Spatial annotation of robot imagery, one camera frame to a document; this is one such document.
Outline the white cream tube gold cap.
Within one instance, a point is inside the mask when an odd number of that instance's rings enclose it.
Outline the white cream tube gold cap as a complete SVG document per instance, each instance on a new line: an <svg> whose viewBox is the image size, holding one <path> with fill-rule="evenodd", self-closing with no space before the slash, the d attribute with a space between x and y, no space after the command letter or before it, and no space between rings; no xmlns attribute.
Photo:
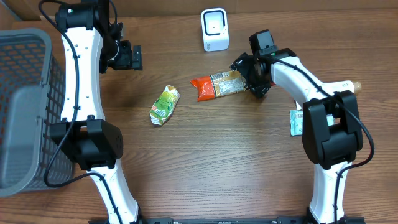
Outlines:
<svg viewBox="0 0 398 224"><path fill-rule="evenodd" d="M362 90L362 84L360 82L345 80L340 82L324 83L322 88L330 95L333 95L334 92L343 92L346 90L358 95Z"/></svg>

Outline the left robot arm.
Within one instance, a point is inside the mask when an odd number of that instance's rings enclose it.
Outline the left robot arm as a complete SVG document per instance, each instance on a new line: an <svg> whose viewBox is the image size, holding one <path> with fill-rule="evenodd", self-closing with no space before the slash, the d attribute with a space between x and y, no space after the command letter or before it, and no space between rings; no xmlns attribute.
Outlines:
<svg viewBox="0 0 398 224"><path fill-rule="evenodd" d="M123 39L124 26L111 21L112 1L59 2L51 24L61 33L66 92L61 121L50 126L57 152L80 166L95 183L108 211L106 223L139 223L140 210L121 165L121 130L106 121L100 75L113 70L142 70L140 45Z"/></svg>

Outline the green tea packet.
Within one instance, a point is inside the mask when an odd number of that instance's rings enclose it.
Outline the green tea packet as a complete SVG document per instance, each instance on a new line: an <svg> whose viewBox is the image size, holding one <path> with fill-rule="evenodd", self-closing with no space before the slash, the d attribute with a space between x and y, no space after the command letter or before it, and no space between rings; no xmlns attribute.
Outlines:
<svg viewBox="0 0 398 224"><path fill-rule="evenodd" d="M150 109L150 120L153 125L162 126L171 117L180 99L180 93L171 85L167 85Z"/></svg>

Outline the orange spaghetti package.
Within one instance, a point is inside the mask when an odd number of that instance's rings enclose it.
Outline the orange spaghetti package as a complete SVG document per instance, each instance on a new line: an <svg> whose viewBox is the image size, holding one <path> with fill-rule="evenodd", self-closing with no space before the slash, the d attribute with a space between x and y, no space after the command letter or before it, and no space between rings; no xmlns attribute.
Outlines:
<svg viewBox="0 0 398 224"><path fill-rule="evenodd" d="M245 78L239 72L221 72L201 78L194 78L190 83L197 89L197 101L212 100L222 96L246 91Z"/></svg>

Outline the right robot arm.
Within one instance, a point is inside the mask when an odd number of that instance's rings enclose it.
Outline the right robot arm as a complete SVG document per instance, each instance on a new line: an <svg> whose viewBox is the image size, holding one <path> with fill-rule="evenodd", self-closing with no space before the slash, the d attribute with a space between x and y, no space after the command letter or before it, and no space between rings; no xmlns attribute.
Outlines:
<svg viewBox="0 0 398 224"><path fill-rule="evenodd" d="M363 147L354 82L323 83L289 48L279 49L268 30L249 37L252 55L241 54L230 66L245 87L262 98L273 85L287 91L301 107L302 144L314 164L313 196L305 223L364 223L343 210L347 172Z"/></svg>

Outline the teal wet wipes pack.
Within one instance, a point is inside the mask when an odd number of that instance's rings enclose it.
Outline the teal wet wipes pack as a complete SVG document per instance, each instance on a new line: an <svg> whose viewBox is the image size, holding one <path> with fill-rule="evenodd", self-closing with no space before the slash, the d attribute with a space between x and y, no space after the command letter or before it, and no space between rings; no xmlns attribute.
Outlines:
<svg viewBox="0 0 398 224"><path fill-rule="evenodd" d="M290 110L290 135L301 136L303 134L303 111Z"/></svg>

